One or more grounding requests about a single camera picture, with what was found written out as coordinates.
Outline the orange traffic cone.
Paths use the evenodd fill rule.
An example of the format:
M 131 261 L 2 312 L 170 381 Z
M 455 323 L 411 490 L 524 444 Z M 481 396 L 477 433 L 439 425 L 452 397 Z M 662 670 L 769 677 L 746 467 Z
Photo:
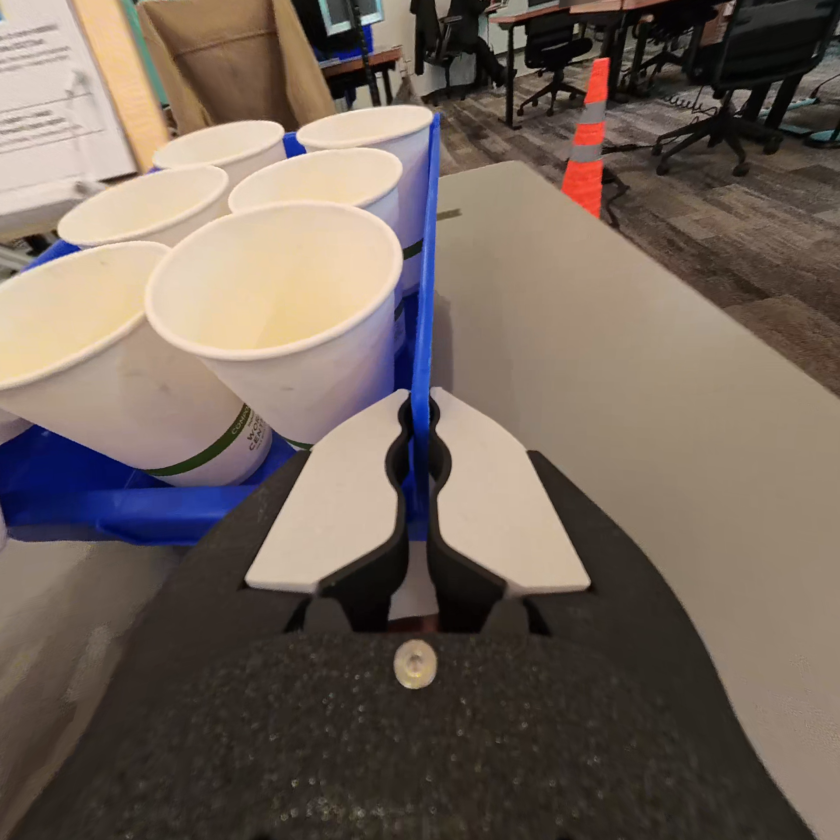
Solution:
M 593 63 L 561 185 L 564 195 L 594 217 L 600 217 L 602 211 L 602 147 L 610 69 L 609 58 Z

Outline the blue plastic bin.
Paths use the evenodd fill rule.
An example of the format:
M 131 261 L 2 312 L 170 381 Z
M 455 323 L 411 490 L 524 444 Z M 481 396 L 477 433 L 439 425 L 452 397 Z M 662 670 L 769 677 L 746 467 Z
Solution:
M 440 116 L 429 129 L 422 279 L 406 304 L 406 348 L 395 384 L 410 386 L 414 449 L 409 467 L 427 456 L 428 390 L 435 285 L 434 214 L 438 205 Z M 26 542 L 116 540 L 141 546 L 190 547 L 294 456 L 278 434 L 266 461 L 243 485 L 176 488 L 116 460 L 32 426 L 1 447 L 2 510 L 12 539 Z

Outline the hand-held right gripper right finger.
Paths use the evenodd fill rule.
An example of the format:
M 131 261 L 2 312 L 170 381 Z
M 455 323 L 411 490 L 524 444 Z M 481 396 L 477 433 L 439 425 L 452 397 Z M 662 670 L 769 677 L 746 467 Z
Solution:
M 592 580 L 528 450 L 442 387 L 429 395 L 427 568 L 444 632 L 478 632 L 506 600 Z

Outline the beige hanging coat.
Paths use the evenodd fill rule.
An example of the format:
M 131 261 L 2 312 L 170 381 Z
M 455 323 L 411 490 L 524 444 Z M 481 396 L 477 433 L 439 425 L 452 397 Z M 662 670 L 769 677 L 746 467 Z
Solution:
M 141 2 L 137 9 L 178 136 L 246 120 L 295 131 L 336 112 L 293 2 Z

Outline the small wooden side desk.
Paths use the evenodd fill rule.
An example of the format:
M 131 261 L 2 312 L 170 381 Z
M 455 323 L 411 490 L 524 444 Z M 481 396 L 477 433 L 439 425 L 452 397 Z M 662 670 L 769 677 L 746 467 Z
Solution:
M 335 101 L 346 100 L 350 93 L 354 99 L 359 88 L 368 87 L 374 106 L 390 106 L 394 102 L 390 73 L 397 71 L 402 60 L 403 48 L 395 46 L 374 51 L 367 57 L 326 59 L 319 65 Z

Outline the printed instruction sheet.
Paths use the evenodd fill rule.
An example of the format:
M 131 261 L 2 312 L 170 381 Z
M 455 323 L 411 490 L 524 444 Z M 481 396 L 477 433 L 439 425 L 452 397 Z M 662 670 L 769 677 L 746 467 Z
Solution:
M 2 1 L 2 192 L 137 171 L 70 2 Z

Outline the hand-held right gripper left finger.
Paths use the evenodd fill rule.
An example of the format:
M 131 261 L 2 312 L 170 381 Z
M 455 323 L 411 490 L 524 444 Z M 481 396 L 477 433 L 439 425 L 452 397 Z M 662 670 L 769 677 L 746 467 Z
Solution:
M 405 389 L 327 433 L 301 462 L 245 587 L 333 599 L 354 631 L 386 631 L 410 560 L 403 490 L 410 439 Z

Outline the cluster of white cups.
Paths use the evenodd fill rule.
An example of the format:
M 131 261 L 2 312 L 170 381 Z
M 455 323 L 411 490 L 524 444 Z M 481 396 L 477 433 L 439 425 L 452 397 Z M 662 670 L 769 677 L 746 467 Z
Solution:
M 2 411 L 172 487 L 245 482 L 395 388 L 403 249 L 357 203 L 237 208 L 224 164 L 136 176 L 2 283 Z

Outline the instruction sheet on tablet stand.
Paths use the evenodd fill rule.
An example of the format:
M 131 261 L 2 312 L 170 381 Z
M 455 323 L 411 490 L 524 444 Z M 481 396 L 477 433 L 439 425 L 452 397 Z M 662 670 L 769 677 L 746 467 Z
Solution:
M 104 78 L 138 171 L 107 181 L 72 178 L 12 192 L 1 188 L 1 239 L 11 243 L 46 234 L 82 201 L 108 186 L 146 173 L 169 138 L 160 98 L 134 37 L 126 2 L 70 2 Z

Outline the teal framed board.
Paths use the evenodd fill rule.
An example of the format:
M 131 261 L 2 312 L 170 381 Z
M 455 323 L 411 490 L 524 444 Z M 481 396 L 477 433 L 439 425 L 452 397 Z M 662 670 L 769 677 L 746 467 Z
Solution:
M 384 20 L 382 1 L 318 1 L 318 8 L 328 37 Z

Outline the black hanging jacket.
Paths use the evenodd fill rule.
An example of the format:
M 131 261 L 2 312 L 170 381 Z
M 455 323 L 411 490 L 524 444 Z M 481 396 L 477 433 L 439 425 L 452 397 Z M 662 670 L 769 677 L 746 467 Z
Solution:
M 415 18 L 415 57 L 424 61 L 438 46 L 440 29 L 436 2 L 411 1 L 409 8 Z

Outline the wooden office desk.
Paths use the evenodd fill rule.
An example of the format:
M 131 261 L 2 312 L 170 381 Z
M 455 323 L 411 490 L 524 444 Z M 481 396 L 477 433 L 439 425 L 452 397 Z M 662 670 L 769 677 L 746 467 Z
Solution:
M 645 16 L 661 17 L 662 15 L 685 18 L 690 28 L 698 27 L 700 32 L 717 15 L 719 8 L 725 3 L 716 2 L 667 2 L 667 1 L 599 1 L 576 2 L 570 5 L 570 14 L 595 28 L 602 28 L 600 58 L 610 60 L 607 98 L 610 102 L 626 103 L 630 97 L 637 95 L 637 83 L 641 72 L 642 59 L 646 46 L 646 36 L 643 44 L 637 47 L 637 55 L 633 58 L 631 68 L 627 72 L 626 82 L 623 78 L 623 57 L 627 34 L 629 30 L 642 21 Z
M 489 23 L 493 23 L 507 33 L 506 79 L 505 79 L 505 115 L 502 122 L 513 131 L 520 129 L 514 122 L 513 92 L 515 79 L 515 29 L 524 26 L 534 18 L 567 13 L 577 2 L 551 1 L 529 6 L 527 2 L 492 3 L 486 9 Z

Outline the large black office chair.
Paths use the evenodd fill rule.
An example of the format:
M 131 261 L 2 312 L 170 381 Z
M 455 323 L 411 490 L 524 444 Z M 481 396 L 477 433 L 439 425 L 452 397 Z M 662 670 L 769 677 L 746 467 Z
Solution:
M 837 26 L 838 1 L 736 2 L 721 40 L 701 46 L 692 38 L 682 69 L 694 85 L 709 87 L 719 107 L 715 115 L 660 135 L 651 150 L 657 175 L 666 175 L 670 159 L 705 138 L 708 146 L 724 142 L 737 156 L 737 177 L 749 173 L 741 139 L 759 140 L 764 154 L 776 153 L 783 134 L 756 117 L 737 114 L 736 91 L 769 91 L 775 82 L 802 78 L 820 62 Z

